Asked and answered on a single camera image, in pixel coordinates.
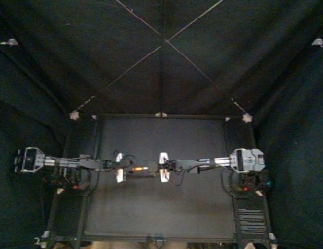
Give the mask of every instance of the black cloth wall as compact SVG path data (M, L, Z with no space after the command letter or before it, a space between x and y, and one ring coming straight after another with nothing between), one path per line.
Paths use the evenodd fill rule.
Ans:
M0 25L0 39L9 38ZM42 174L17 175L13 163L18 148L58 156L63 151L69 117L46 82L25 50L0 48L0 248L33 248L45 231L51 190Z
M323 48L300 54L280 81L256 126L273 230L288 248L323 248Z
M161 1L122 2L160 29ZM166 38L216 2L168 1ZM43 232L42 175L13 174L14 152L62 154L69 112L161 39L116 1L0 1L0 16L0 41L21 43L0 46L0 248L23 248ZM323 48L311 46L321 26L323 0L225 0L174 39L255 110L273 229L295 248L323 248ZM169 114L241 114L180 53L164 54L162 88L156 53L81 111L154 114L162 102Z

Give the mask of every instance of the metal bracket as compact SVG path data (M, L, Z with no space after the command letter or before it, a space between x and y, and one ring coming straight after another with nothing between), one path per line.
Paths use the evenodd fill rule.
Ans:
M156 238L156 245L157 245L157 248L162 248L166 244L166 240L162 238L162 237L157 237Z

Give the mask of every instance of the cable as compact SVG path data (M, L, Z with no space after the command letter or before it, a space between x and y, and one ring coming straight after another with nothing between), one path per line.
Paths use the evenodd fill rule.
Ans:
M189 22L189 24L188 24L184 28L181 28L180 31L178 31L168 40L169 40L169 41L173 40L173 39L176 38L176 36L177 36L180 33L182 33L182 32L185 31L185 29L186 29L189 26L192 26L193 23L197 22L197 20L198 20L200 18L202 18L202 17L205 16L205 15L212 11L212 9L214 9L214 7L216 7L219 4L221 4L223 1L224 1L224 0L220 0L216 4L213 4L213 5L208 8L208 10L206 10L202 14L200 14L198 17L197 17L194 20L192 20L192 21Z
M102 94L102 92L153 55L153 53L161 48L161 46L157 46L133 65L129 69L125 70L125 72L109 83L105 85L105 87L90 97L85 100L85 102L73 110L77 112L79 109L82 109L89 102L94 98L97 98L98 95Z
M132 14L134 15L144 23L145 25L160 35L160 32L154 29L154 27L146 22L144 21L144 19L134 13L134 10L133 9L129 9L122 3L121 1L116 0L118 2L118 4L125 8L125 10Z
M229 98L229 100L233 102L233 104L241 109L244 113L248 113L247 109L240 105L240 103L233 99L233 97L224 91L221 86L217 84L217 82L208 76L208 74L204 72L204 70L198 67L198 65L190 60L190 58L185 55L184 52L181 52L177 47L170 43L169 40L165 40L170 46L176 49L176 51L181 54L181 56L188 60L188 62L194 66L194 68L200 71L200 73L206 77L209 82L220 89L220 92L224 96Z

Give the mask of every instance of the black backdrop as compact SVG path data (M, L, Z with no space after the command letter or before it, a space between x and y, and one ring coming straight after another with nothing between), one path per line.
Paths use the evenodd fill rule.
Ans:
M216 1L164 1L170 38ZM0 248L43 232L42 176L11 173L13 153L62 153L69 112L161 44L161 2L0 1ZM323 248L323 1L223 1L82 109L91 113L255 116L275 179L281 244Z

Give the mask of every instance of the wire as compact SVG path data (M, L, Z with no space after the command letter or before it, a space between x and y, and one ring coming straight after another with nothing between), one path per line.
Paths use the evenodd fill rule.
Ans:
M134 13L134 10L129 9L118 0L116 0L118 2L118 4L125 8L125 10L132 14L134 15L144 23L145 25L160 35L160 32L153 28L153 26L146 22L144 21L144 19Z
M105 85L105 87L90 97L85 100L85 102L75 108L74 111L78 111L79 109L82 109L89 102L91 102L91 100L94 98L97 98L97 96L99 96L102 94L102 92L153 55L153 53L161 48L161 46L157 46L133 65L129 69L125 70L125 72L109 83Z
M174 186L178 187L178 186L181 186L182 183L184 183L185 173L186 173L186 170L182 171L181 180L180 180L180 183L178 183L178 184L176 184L176 183L173 183L173 182L170 181L170 179L169 179L168 176L166 176L166 173L164 174L164 177L165 177L165 179L169 181L169 183L170 183L172 185L174 185Z
M240 105L240 103L233 99L233 97L224 91L221 86L217 84L217 82L208 76L208 74L204 72L204 70L198 67L198 65L190 60L190 58L185 55L184 52L178 50L178 48L170 43L170 40L165 40L170 46L176 49L176 51L182 55L182 57L188 60L188 62L194 66L194 68L200 71L200 73L206 77L209 82L220 89L220 92L224 96L229 98L229 100L233 102L233 104L241 109L244 113L248 113L247 109Z
M202 17L205 16L205 15L212 11L212 9L214 9L214 7L216 7L219 4L221 4L223 1L224 1L224 0L220 0L217 3L214 3L214 4L208 8L208 10L206 10L202 14L200 14L198 17L194 18L194 20L192 20L192 21L188 23L188 25L186 25L184 28L181 28L180 31L178 31L168 40L169 40L169 41L173 40L173 39L176 38L176 36L177 36L180 33L182 33L182 32L185 31L185 29L186 29L189 26L192 26L193 23L197 22L197 20L198 20L200 18L202 18Z

